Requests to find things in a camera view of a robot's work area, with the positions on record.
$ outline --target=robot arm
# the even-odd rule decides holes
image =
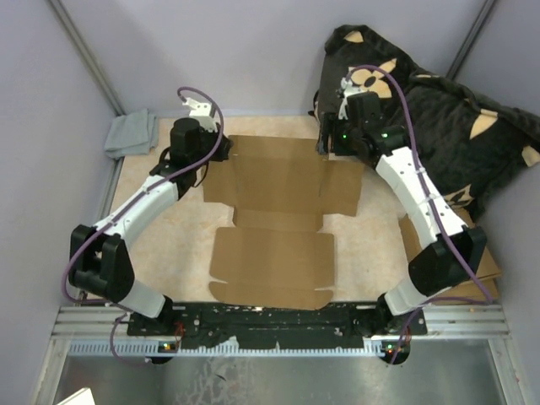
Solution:
[[[69,283],[159,323],[170,323],[172,301],[135,279],[128,249],[155,218],[195,185],[198,167],[168,181],[165,178],[198,162],[217,142],[219,128],[211,104],[193,99],[184,104],[191,108],[189,117],[175,122],[170,147],[139,190],[114,213],[91,227],[80,225],[71,236],[73,256],[90,236],[112,222],[75,262]],[[227,159],[230,147],[230,140],[223,136],[211,160]]]
[[[323,116],[318,152],[353,155],[375,169],[405,207],[423,249],[409,263],[408,277],[379,298],[378,308],[386,323],[469,279],[443,241],[429,200],[435,203],[446,233],[474,272],[478,269],[486,238],[480,228],[469,229],[448,208],[433,182],[425,175],[429,188],[426,198],[405,132],[402,127],[382,127],[383,117],[376,93],[361,92],[344,79],[342,95],[339,112]]]

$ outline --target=flattened cardboard box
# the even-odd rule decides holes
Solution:
[[[218,228],[212,295],[235,305],[313,310],[332,299],[334,237],[322,215],[356,215],[364,166],[330,161],[312,139],[231,136],[229,160],[212,162],[206,203],[233,207]]]
[[[468,212],[464,209],[456,210],[456,214],[467,224],[467,226],[474,226],[474,222],[471,220]],[[414,225],[408,216],[405,216],[399,221],[399,227],[402,231],[403,244],[405,245],[405,252],[407,254],[407,260],[411,262],[416,255],[420,253],[420,242]],[[478,270],[476,272],[477,277],[484,283],[489,292],[494,298],[499,296],[497,287],[494,282],[494,278],[501,275],[501,271],[497,263],[491,256],[488,248],[483,251]],[[472,280],[468,280],[449,289],[445,293],[440,295],[441,297],[467,297],[472,299],[483,300],[482,291],[474,284]],[[452,304],[463,304],[463,302],[452,302]]]

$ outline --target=black mounting plate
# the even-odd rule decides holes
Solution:
[[[391,329],[377,335],[396,335],[406,316],[394,318]],[[173,322],[155,326],[132,314],[129,336],[174,336],[182,325],[182,348],[211,348],[236,337],[240,348],[363,348],[366,325],[375,318],[375,302],[332,302],[320,310],[285,310],[210,302],[174,303]],[[424,313],[411,322],[411,335],[425,335]]]

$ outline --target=floor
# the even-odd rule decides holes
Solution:
[[[413,342],[400,366],[375,358],[220,357],[126,367],[111,357],[69,357],[57,402],[85,386],[97,405],[505,403],[488,344],[478,340]]]
[[[169,141],[174,120],[159,122],[159,146],[146,156],[125,158],[113,209],[142,184]],[[309,116],[227,117],[225,134],[317,138]],[[392,190],[366,170],[355,217],[325,215],[322,231],[336,236],[334,300],[376,300],[407,273],[398,218],[404,215]],[[208,274],[215,230],[232,226],[232,208],[203,202],[192,188],[157,218],[130,250],[136,277],[173,300],[215,300]]]

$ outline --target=metal pole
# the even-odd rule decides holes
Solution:
[[[67,34],[67,37],[71,40],[78,54],[81,56],[84,65],[89,70],[90,75],[97,83],[101,90],[101,93],[105,96],[107,103],[111,106],[112,110],[117,116],[123,116],[126,114],[126,110],[122,106],[118,94],[116,94],[110,80],[106,77],[105,72],[100,67],[95,56],[90,51],[89,47],[84,42],[83,37],[78,32],[75,23],[71,19],[68,11],[62,4],[61,0],[46,0],[51,6],[52,12],[57,17],[58,22]]]
[[[491,15],[492,11],[494,10],[494,6],[497,2],[498,0],[485,0],[483,2],[482,8],[480,8],[474,23],[472,23],[471,29],[467,33],[465,40],[463,40],[459,51],[454,57],[454,60],[446,73],[446,77],[450,80],[456,79],[457,74],[462,68],[465,59],[473,48],[473,45],[478,39],[480,32],[482,32],[482,29],[485,26],[489,15]]]

